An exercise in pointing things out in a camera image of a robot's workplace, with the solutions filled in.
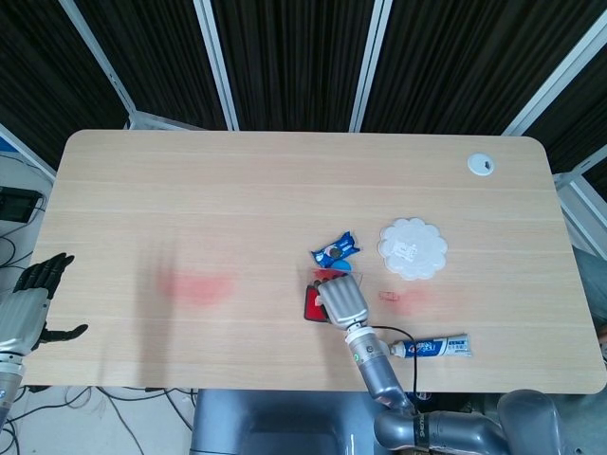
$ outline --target light wood surface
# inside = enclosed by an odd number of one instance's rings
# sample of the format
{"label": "light wood surface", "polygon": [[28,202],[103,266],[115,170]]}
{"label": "light wood surface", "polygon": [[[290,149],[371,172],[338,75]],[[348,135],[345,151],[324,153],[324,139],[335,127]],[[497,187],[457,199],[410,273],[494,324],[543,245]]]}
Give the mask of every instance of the light wood surface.
{"label": "light wood surface", "polygon": [[[490,177],[469,171],[476,152],[494,158]],[[414,216],[439,227],[447,266],[404,282],[377,242]],[[373,323],[470,335],[472,358],[420,359],[420,390],[605,384],[535,140],[147,131],[84,131],[65,146],[34,261],[76,256],[49,327],[90,328],[28,357],[26,381],[364,390],[344,333],[303,319],[309,251],[346,230]],[[412,362],[393,365],[410,388]]]}

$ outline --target black curtain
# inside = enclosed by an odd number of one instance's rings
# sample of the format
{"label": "black curtain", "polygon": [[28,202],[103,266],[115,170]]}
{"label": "black curtain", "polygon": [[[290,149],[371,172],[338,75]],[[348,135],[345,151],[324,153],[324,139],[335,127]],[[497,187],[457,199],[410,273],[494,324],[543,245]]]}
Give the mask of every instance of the black curtain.
{"label": "black curtain", "polygon": [[139,111],[225,130],[192,0],[77,0]]}
{"label": "black curtain", "polygon": [[85,128],[122,128],[118,95],[55,0],[0,6],[0,122],[57,169]]}
{"label": "black curtain", "polygon": [[348,131],[373,0],[213,7],[241,129]]}
{"label": "black curtain", "polygon": [[[543,144],[553,173],[571,171],[607,144],[605,49],[580,71],[524,135]],[[599,169],[591,170],[591,182],[597,180]]]}
{"label": "black curtain", "polygon": [[499,135],[604,9],[395,0],[362,130]]}

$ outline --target white grommet hole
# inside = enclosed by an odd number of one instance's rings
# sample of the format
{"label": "white grommet hole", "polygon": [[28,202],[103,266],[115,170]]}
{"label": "white grommet hole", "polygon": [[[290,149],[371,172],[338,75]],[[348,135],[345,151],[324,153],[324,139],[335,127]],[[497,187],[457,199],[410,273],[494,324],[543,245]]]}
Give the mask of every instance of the white grommet hole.
{"label": "white grommet hole", "polygon": [[472,154],[468,157],[468,168],[476,175],[487,176],[493,173],[493,158],[485,154]]}

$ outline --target metal frame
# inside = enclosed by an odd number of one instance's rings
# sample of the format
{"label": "metal frame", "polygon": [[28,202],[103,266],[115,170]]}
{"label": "metal frame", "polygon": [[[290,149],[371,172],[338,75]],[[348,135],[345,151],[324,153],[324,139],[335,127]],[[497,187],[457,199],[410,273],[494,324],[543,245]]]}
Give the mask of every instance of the metal frame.
{"label": "metal frame", "polygon": [[0,136],[10,144],[19,154],[29,161],[32,166],[38,168],[51,183],[55,183],[57,171],[48,166],[46,162],[33,152],[19,137],[9,131],[9,129],[0,123]]}
{"label": "metal frame", "polygon": [[383,37],[388,25],[388,18],[392,10],[393,0],[376,0],[373,5],[371,22],[369,23],[369,33],[367,34],[367,44],[362,55],[360,65],[359,86],[354,98],[352,107],[352,117],[350,117],[349,133],[359,133],[364,119],[364,113],[367,110],[369,93],[373,85],[373,79],[376,75],[377,59],[383,43]]}
{"label": "metal frame", "polygon": [[103,52],[103,49],[101,49],[97,38],[95,38],[93,31],[90,29],[90,27],[84,20],[84,17],[80,13],[80,10],[76,6],[76,4],[74,3],[74,0],[59,0],[59,3],[63,7],[65,14],[67,14],[67,17],[69,17],[69,20],[78,30],[78,33],[80,33],[80,36],[83,38],[84,42],[86,43],[86,46],[89,48],[89,50],[95,57],[95,60],[97,60],[97,63],[103,70],[103,73],[105,73],[107,79],[112,83],[112,86],[114,87],[114,90],[116,90],[120,101],[122,101],[122,104],[124,104],[124,108],[126,109],[126,111],[129,113],[129,115],[134,114],[137,109],[135,107],[133,99],[126,91],[126,88],[118,77],[118,74],[114,70],[114,67],[112,66],[112,64],[110,64],[110,61],[105,56],[105,52]]}
{"label": "metal frame", "polygon": [[607,44],[607,9],[546,79],[502,136],[521,136]]}
{"label": "metal frame", "polygon": [[558,195],[574,245],[607,260],[607,203],[583,175],[561,185]]}
{"label": "metal frame", "polygon": [[592,167],[596,166],[605,158],[607,158],[607,145],[603,145],[600,149],[584,159],[570,172],[559,174],[558,178],[555,179],[557,190],[565,185],[568,185],[582,174],[588,172]]}
{"label": "metal frame", "polygon": [[136,111],[135,114],[129,116],[131,125],[129,130],[175,130],[175,131],[204,131],[203,128],[182,123],[181,121],[172,120],[170,118],[155,116],[147,112]]}
{"label": "metal frame", "polygon": [[193,0],[193,7],[196,10],[196,16],[198,16],[200,32],[202,33],[202,39],[209,55],[209,63],[211,64],[212,75],[215,79],[215,86],[226,124],[229,130],[239,131],[238,117],[236,116],[228,71],[224,62],[221,43],[219,42],[219,33],[217,33],[217,25],[212,13],[211,0]]}

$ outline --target electrical wire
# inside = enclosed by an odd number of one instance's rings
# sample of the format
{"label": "electrical wire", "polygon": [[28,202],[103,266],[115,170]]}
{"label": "electrical wire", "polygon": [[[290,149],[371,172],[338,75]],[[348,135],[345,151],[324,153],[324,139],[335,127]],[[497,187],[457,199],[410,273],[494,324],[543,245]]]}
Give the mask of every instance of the electrical wire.
{"label": "electrical wire", "polygon": [[72,398],[71,400],[62,403],[61,405],[45,405],[45,406],[41,406],[39,408],[34,408],[32,410],[29,410],[28,412],[25,412],[21,415],[18,415],[17,417],[13,417],[12,419],[8,419],[7,422],[9,423],[14,423],[18,420],[21,420],[25,417],[28,417],[29,415],[33,414],[34,412],[37,412],[39,410],[53,410],[53,409],[57,409],[57,408],[64,408],[64,407],[69,407],[69,405],[71,405],[72,403],[74,403],[76,400],[78,400],[81,396],[84,395],[84,393],[86,391],[88,391],[90,389],[90,387],[86,387],[83,391],[81,391],[80,393],[78,393],[74,398]]}
{"label": "electrical wire", "polygon": [[15,259],[15,260],[14,260],[12,263],[10,263],[10,264],[6,264],[6,265],[0,265],[0,268],[9,268],[9,267],[12,267],[14,264],[17,264],[17,263],[19,263],[19,262],[23,261],[25,258],[28,258],[28,257],[29,257],[29,256],[31,256],[32,254],[34,254],[34,252],[33,252],[33,251],[30,251],[28,254],[26,254],[26,255],[22,256],[21,258],[19,258],[19,259]]}
{"label": "electrical wire", "polygon": [[101,387],[97,387],[97,389],[99,391],[101,391],[107,397],[108,401],[110,402],[110,405],[112,405],[112,408],[114,408],[116,415],[118,416],[119,420],[122,422],[122,425],[128,431],[128,433],[131,435],[131,437],[133,438],[133,441],[135,441],[135,444],[137,445],[139,452],[141,453],[141,455],[145,455],[145,453],[143,452],[143,448],[141,448],[141,444],[139,443],[139,440],[137,439],[137,436],[135,436],[135,433],[133,432],[133,430],[131,430],[131,428],[128,426],[128,424],[124,421],[124,418],[122,417],[122,414],[120,414],[118,406],[116,406],[116,403],[114,403],[114,399],[111,397],[111,395],[109,393],[102,391]]}
{"label": "electrical wire", "polygon": [[412,401],[413,401],[415,413],[417,413],[417,341],[415,341],[415,338],[413,338],[413,336],[411,334],[409,334],[408,332],[405,332],[402,329],[398,329],[397,327],[392,327],[390,325],[374,325],[373,328],[381,329],[381,330],[394,330],[395,332],[399,332],[400,334],[407,337],[411,341],[411,343],[414,344],[414,389],[413,389],[414,399]]}
{"label": "electrical wire", "polygon": [[10,230],[9,232],[5,232],[4,234],[0,235],[0,238],[6,237],[7,235],[11,235],[12,233],[17,232],[18,230],[21,230],[23,228],[27,228],[34,221],[36,221],[36,219],[38,218],[38,215],[40,214],[41,211],[46,211],[46,207],[45,207],[46,196],[44,196],[42,193],[40,193],[40,196],[42,198],[42,204],[40,204],[40,207],[34,207],[34,209],[36,210],[36,213],[34,213],[34,216],[32,216],[31,219],[24,225],[16,227],[15,229]]}
{"label": "electrical wire", "polygon": [[190,422],[188,422],[188,420],[183,416],[183,414],[181,413],[181,411],[179,410],[179,408],[177,407],[177,405],[173,401],[173,398],[171,398],[171,395],[169,394],[169,392],[165,390],[164,391],[164,396],[167,397],[167,400],[169,400],[169,403],[171,403],[171,406],[173,407],[173,409],[175,410],[175,412],[177,413],[177,415],[179,416],[179,418],[181,419],[181,421],[185,424],[185,426],[190,431],[192,431],[193,430],[192,424],[190,424]]}
{"label": "electrical wire", "polygon": [[36,210],[36,213],[34,214],[34,216],[31,217],[31,219],[27,223],[25,223],[24,225],[22,225],[20,227],[16,227],[15,229],[10,230],[9,232],[5,232],[4,234],[0,235],[0,240],[5,240],[5,241],[9,242],[12,246],[12,254],[10,255],[10,258],[7,261],[5,261],[3,264],[0,264],[0,268],[12,267],[15,264],[23,261],[25,258],[28,258],[29,256],[31,256],[33,254],[33,251],[30,251],[28,254],[22,256],[21,258],[14,259],[15,254],[17,252],[17,246],[8,236],[17,232],[18,230],[21,230],[23,228],[30,226],[38,218],[41,211],[46,212],[46,208],[45,208],[46,196],[44,196],[43,194],[41,194],[41,196],[42,196],[42,203],[40,204],[40,207],[34,208]]}
{"label": "electrical wire", "polygon": [[93,389],[90,387],[87,387],[86,390],[88,390],[88,396],[86,397],[84,402],[81,403],[80,405],[72,406],[72,403],[74,403],[74,402],[67,400],[67,394],[69,393],[70,389],[71,389],[71,387],[68,387],[67,389],[65,389],[64,402],[71,410],[79,410],[80,408],[84,408],[86,405],[88,405],[88,403],[91,401],[91,398],[93,397]]}
{"label": "electrical wire", "polygon": [[98,391],[100,391],[101,393],[103,393],[105,396],[107,396],[108,398],[112,398],[114,400],[117,401],[145,401],[145,400],[152,400],[154,398],[158,398],[159,396],[164,395],[165,390],[157,393],[156,395],[152,395],[152,396],[140,396],[138,398],[125,398],[122,396],[116,396],[113,395],[112,393],[110,393],[109,391],[107,391],[106,389],[104,389],[103,387],[97,387],[96,388]]}
{"label": "electrical wire", "polygon": [[[4,455],[5,453],[7,453],[13,446],[16,447],[17,450],[17,455],[21,455],[21,451],[20,451],[20,447],[19,447],[19,441],[17,440],[17,434],[14,428],[14,422],[21,420],[29,415],[31,415],[34,412],[37,412],[39,410],[49,410],[49,409],[56,409],[56,408],[63,408],[63,407],[69,407],[73,410],[78,410],[84,406],[86,406],[92,397],[92,387],[86,387],[83,391],[79,392],[74,398],[68,400],[67,399],[67,395],[69,393],[69,389],[67,389],[65,391],[65,395],[64,395],[64,403],[60,404],[60,405],[47,405],[47,406],[41,406],[39,408],[35,408],[32,409],[28,412],[25,412],[17,417],[14,417],[12,419],[8,419],[7,420],[7,424],[10,426],[9,428],[3,428],[2,430],[7,432],[8,434],[10,434],[11,436],[11,441],[10,444],[3,449],[3,451],[0,452],[0,455]],[[118,409],[118,406],[115,403],[116,401],[123,401],[123,402],[136,402],[136,401],[144,401],[144,400],[152,400],[154,398],[158,398],[162,395],[167,397],[167,400],[169,400],[169,403],[171,404],[171,406],[173,407],[173,409],[175,410],[176,414],[179,416],[179,418],[183,421],[183,423],[185,424],[185,426],[189,429],[189,430],[193,430],[193,426],[187,421],[187,419],[183,416],[183,414],[181,413],[181,411],[179,410],[179,408],[177,407],[177,405],[175,404],[175,402],[173,401],[173,399],[170,396],[170,393],[172,391],[180,391],[181,393],[184,393],[186,395],[189,395],[192,402],[193,402],[193,396],[194,396],[194,392],[193,389],[190,389],[189,391],[182,391],[180,389],[163,389],[162,392],[157,393],[155,395],[152,396],[141,396],[138,398],[125,398],[125,397],[121,397],[121,396],[116,396],[112,393],[110,393],[109,391],[107,391],[106,389],[104,389],[103,387],[96,387],[95,389],[97,389],[100,393],[102,393],[105,397],[107,397],[108,401],[110,402],[110,405],[112,406],[112,408],[114,408],[114,411],[116,412],[116,415],[118,416],[120,422],[122,423],[122,425],[124,426],[124,428],[126,429],[126,431],[129,433],[129,435],[131,436],[131,438],[133,438],[133,441],[135,442],[135,444],[138,447],[138,450],[140,452],[141,455],[145,455],[145,453],[143,452],[143,448],[141,447],[141,444],[139,443],[139,440],[137,439],[137,436],[135,436],[135,433],[133,432],[133,430],[131,430],[131,428],[128,426],[128,424],[126,423],[126,421],[124,420],[124,418],[122,417],[122,414],[120,413],[120,410]],[[126,388],[126,389],[130,389],[130,390],[138,390],[138,391],[145,391],[145,389],[136,389],[136,388]],[[88,396],[86,397],[86,399],[84,400],[84,402],[80,405],[77,406],[72,406],[74,403],[76,403],[86,392],[89,392]],[[21,394],[19,395],[19,397],[15,400],[18,401],[19,399],[21,399],[23,397],[23,395],[26,393],[26,388],[23,387],[23,391],[21,392]]]}
{"label": "electrical wire", "polygon": [[17,455],[21,455],[21,447],[19,447],[19,438],[17,438],[17,429],[15,428],[15,425],[12,422],[8,422],[8,424],[10,428],[2,428],[2,431],[5,431],[10,435],[10,444],[7,446],[7,448],[3,449],[0,452],[0,455],[4,455],[5,453],[7,453],[13,446],[15,446],[15,453]]}

